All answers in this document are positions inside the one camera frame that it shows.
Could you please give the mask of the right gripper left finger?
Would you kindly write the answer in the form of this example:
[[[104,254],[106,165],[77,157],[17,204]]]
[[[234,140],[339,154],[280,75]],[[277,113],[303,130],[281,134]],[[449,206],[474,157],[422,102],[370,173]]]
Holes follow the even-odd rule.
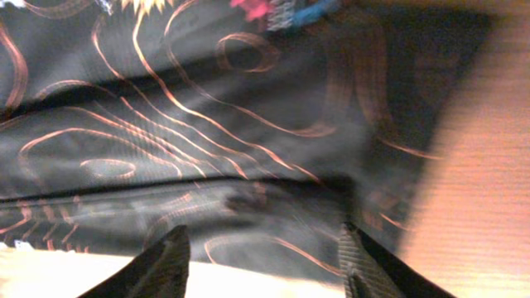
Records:
[[[187,227],[178,225],[79,298],[184,298],[189,268]]]

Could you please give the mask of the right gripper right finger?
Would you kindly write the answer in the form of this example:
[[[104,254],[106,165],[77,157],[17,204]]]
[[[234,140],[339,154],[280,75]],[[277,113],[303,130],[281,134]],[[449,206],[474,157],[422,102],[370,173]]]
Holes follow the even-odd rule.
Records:
[[[339,240],[340,271],[347,298],[451,298],[351,223]]]

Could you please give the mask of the black orange-patterned jersey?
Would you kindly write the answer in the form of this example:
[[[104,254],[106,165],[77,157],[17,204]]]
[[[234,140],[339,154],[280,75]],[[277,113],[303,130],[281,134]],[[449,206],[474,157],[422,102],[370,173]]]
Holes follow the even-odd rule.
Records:
[[[1,4],[1,241],[340,281],[353,224],[395,252],[491,16],[277,1]]]

